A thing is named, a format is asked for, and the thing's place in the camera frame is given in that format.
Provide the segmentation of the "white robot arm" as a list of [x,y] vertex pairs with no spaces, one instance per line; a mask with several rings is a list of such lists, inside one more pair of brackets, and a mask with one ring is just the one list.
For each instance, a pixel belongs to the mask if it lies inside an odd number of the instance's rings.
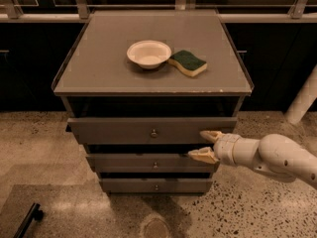
[[257,140],[221,131],[201,131],[200,136],[213,147],[189,151],[195,161],[242,166],[271,179],[300,179],[317,188],[317,157],[285,136],[269,134]]

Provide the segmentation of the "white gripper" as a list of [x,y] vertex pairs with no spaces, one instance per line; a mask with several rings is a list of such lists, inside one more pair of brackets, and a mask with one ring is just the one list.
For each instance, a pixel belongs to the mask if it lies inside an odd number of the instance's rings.
[[223,165],[235,165],[234,146],[240,139],[239,135],[204,130],[200,132],[200,136],[214,144],[214,152],[210,147],[192,150],[188,152],[190,158],[208,164],[216,164],[220,160],[220,163]]

